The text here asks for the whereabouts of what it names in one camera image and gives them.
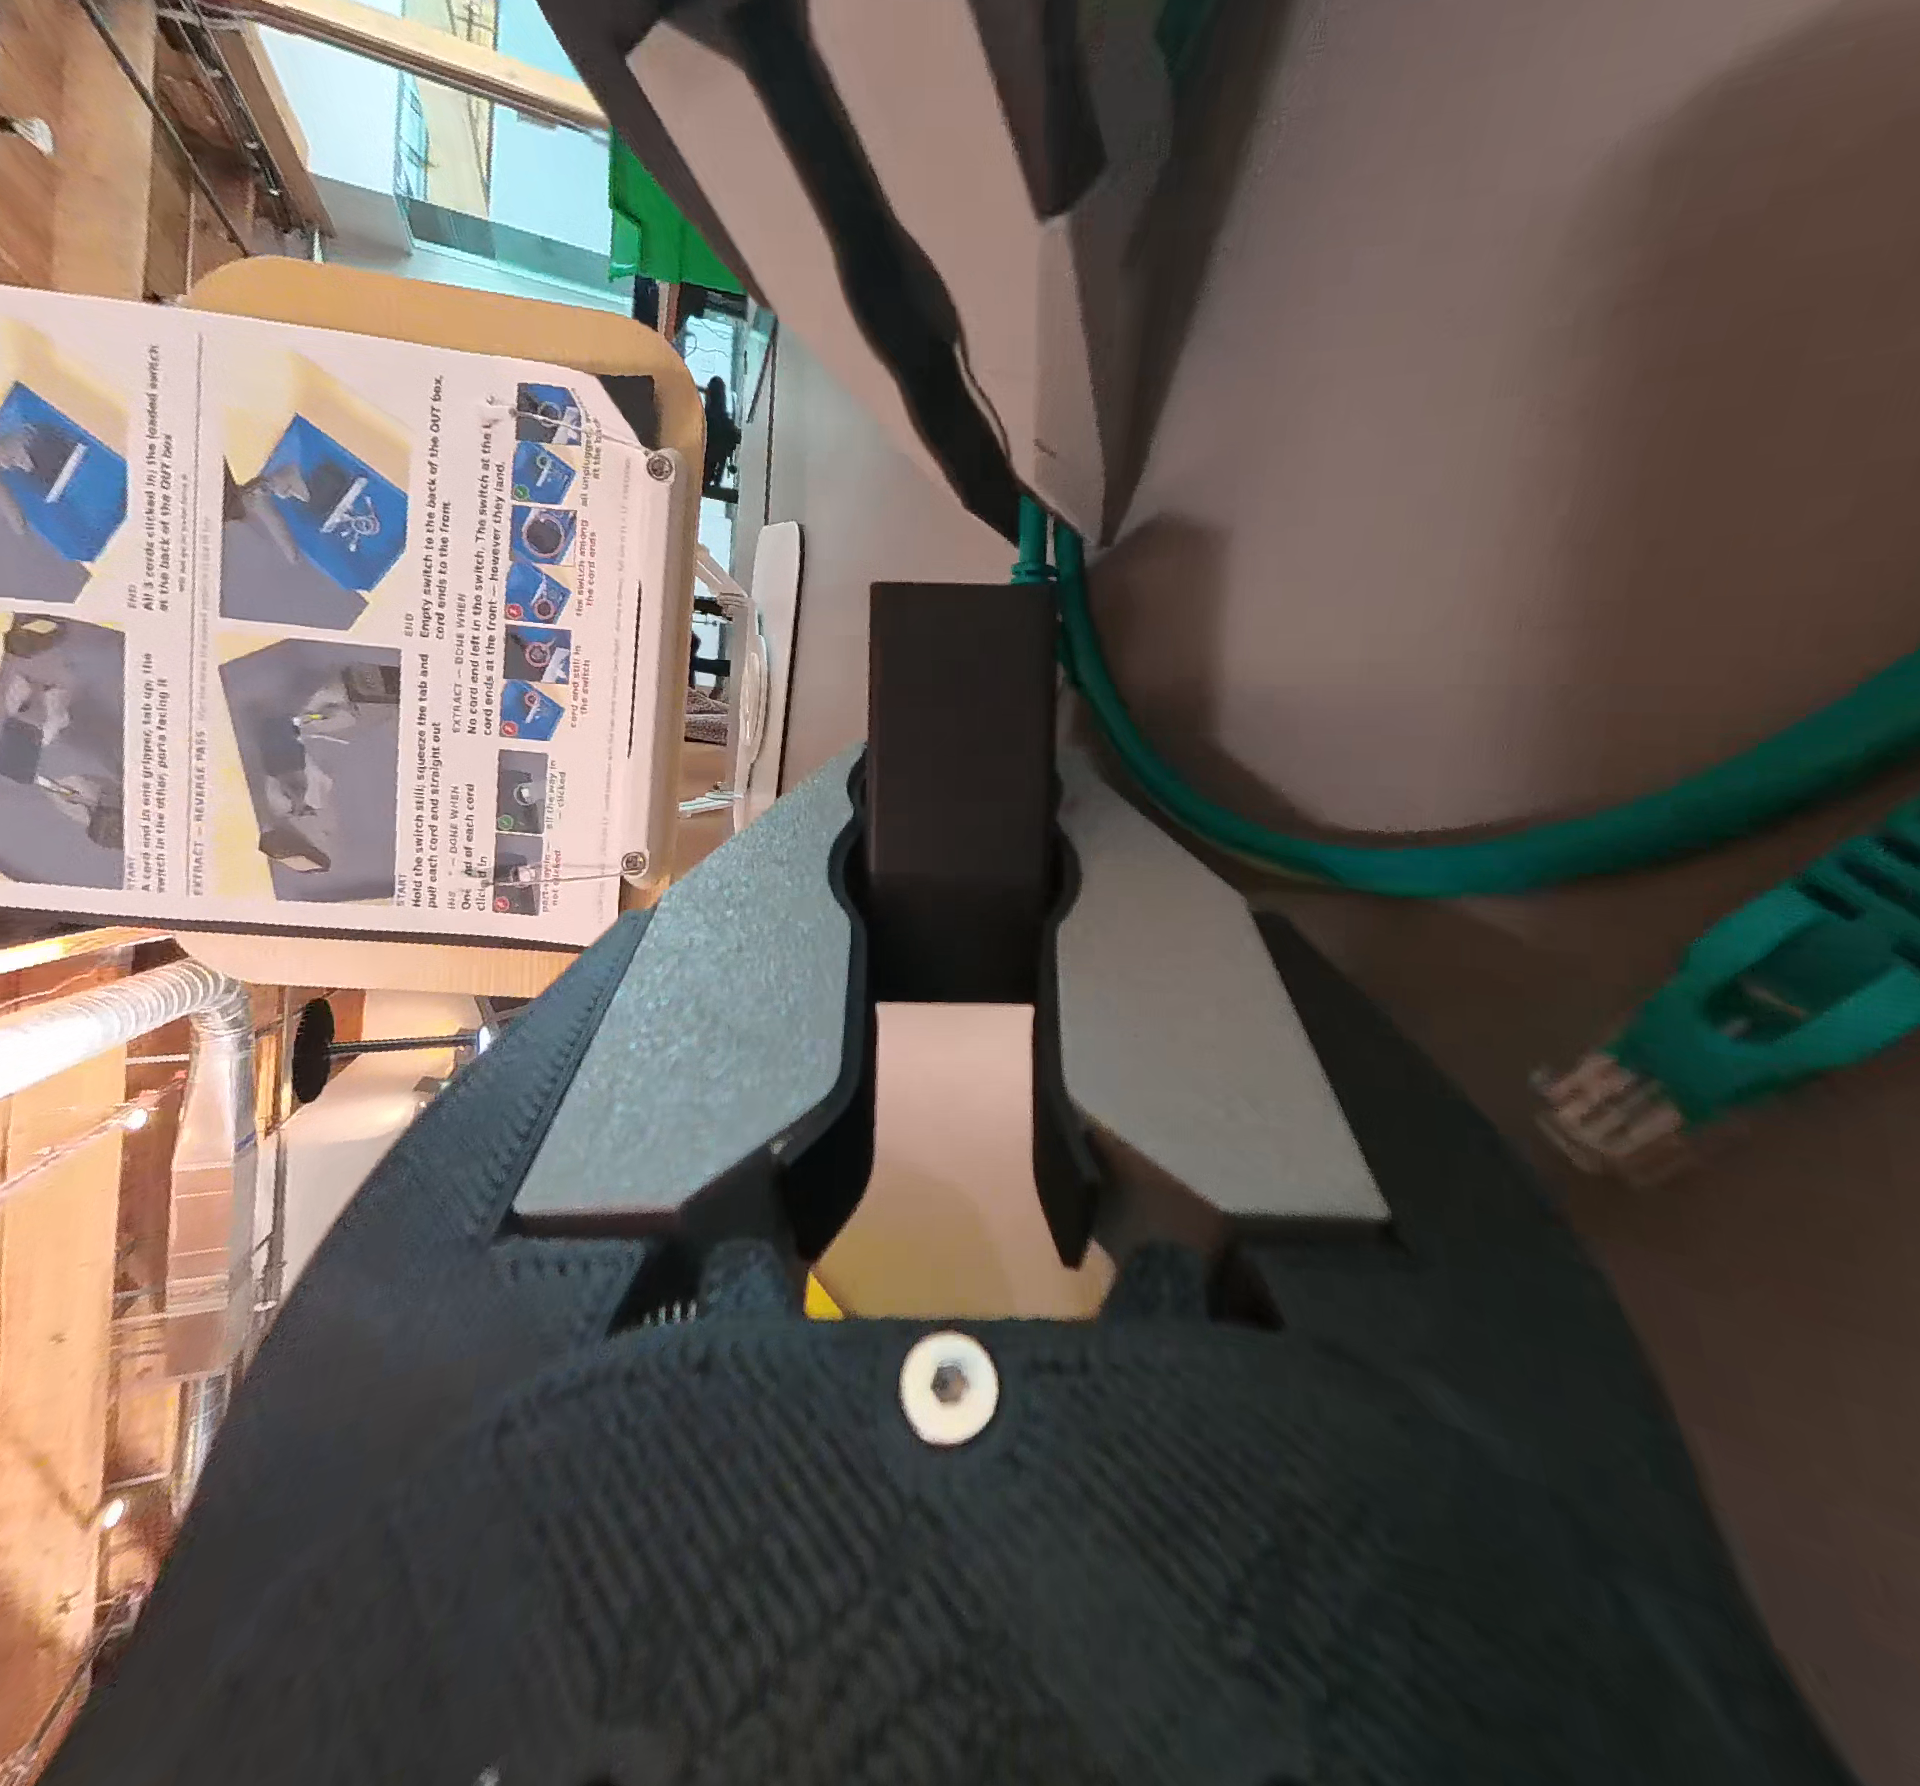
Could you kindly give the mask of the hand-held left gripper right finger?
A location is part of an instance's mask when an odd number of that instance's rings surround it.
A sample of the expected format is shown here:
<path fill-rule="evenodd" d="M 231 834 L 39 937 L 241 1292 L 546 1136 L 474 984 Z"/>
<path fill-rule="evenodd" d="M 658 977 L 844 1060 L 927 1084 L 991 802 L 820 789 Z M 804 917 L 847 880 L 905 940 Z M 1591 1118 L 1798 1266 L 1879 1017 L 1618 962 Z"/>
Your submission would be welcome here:
<path fill-rule="evenodd" d="M 1212 1261 L 1369 1239 L 1386 1200 L 1244 899 L 1097 774 L 1061 774 L 1061 1084 L 1097 1161 L 1090 1241 Z"/>

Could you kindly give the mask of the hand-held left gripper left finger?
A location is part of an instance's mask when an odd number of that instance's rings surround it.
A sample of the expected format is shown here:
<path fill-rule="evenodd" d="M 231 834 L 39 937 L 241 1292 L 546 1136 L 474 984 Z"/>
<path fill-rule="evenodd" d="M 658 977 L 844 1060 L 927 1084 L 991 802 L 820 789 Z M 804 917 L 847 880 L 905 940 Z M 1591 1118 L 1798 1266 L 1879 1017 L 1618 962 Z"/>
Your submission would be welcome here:
<path fill-rule="evenodd" d="M 873 1173 L 864 790 L 851 748 L 663 893 L 516 1224 L 826 1252 Z"/>

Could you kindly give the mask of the black network switch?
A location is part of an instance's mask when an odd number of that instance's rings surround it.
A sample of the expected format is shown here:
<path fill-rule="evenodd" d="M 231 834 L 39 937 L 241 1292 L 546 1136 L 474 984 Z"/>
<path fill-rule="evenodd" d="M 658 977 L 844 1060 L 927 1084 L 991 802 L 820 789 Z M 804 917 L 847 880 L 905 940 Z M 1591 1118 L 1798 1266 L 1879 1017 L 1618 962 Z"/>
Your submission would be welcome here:
<path fill-rule="evenodd" d="M 860 911 L 878 1000 L 1039 998 L 1054 643 L 1036 586 L 873 586 Z"/>

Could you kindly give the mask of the green plastic bin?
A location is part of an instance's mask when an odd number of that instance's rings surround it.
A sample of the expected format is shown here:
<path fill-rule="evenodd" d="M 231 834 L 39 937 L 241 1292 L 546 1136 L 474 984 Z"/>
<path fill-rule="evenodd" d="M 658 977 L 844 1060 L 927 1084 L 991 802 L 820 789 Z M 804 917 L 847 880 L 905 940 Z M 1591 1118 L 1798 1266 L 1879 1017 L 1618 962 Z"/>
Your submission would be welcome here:
<path fill-rule="evenodd" d="M 697 225 L 622 138 L 609 145 L 612 279 L 746 295 Z"/>

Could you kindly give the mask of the black floor lamp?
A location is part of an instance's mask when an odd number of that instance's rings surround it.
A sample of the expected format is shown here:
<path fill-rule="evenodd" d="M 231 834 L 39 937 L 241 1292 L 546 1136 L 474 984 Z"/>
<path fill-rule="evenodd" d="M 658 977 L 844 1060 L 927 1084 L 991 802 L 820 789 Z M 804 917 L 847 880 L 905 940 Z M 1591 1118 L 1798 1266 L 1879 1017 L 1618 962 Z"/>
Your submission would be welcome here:
<path fill-rule="evenodd" d="M 455 1053 L 476 1057 L 487 1053 L 510 1022 L 516 1022 L 521 1010 L 521 1005 L 500 1009 L 487 998 L 481 998 L 476 1009 L 481 1014 L 480 1026 L 455 1033 L 339 1040 L 333 1000 L 311 998 L 305 1005 L 300 1005 L 300 1015 L 291 1036 L 291 1102 L 295 1106 L 318 1102 L 333 1080 L 335 1068 L 356 1057 L 398 1057 L 419 1053 Z"/>

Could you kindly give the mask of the wooden instruction board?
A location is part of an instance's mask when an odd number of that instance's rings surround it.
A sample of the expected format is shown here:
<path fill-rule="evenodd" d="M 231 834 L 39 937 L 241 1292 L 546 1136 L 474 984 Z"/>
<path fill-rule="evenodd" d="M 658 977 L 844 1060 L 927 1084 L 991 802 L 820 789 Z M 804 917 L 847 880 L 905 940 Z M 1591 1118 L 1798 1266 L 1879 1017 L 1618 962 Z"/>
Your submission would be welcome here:
<path fill-rule="evenodd" d="M 4 286 L 4 917 L 576 954 L 680 854 L 701 403 L 631 318 Z"/>

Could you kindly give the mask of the silver air duct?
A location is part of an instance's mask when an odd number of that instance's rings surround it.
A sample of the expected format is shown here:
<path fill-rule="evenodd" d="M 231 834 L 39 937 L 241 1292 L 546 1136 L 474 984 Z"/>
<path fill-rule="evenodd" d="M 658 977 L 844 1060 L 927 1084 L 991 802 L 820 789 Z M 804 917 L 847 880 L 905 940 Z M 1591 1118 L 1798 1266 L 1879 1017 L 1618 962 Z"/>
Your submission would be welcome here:
<path fill-rule="evenodd" d="M 256 1200 L 251 998 L 197 959 L 93 986 L 3 1020 L 3 1095 L 37 1084 L 164 1026 L 191 1029 L 161 1284 L 168 1381 L 225 1375 L 251 1328 Z"/>

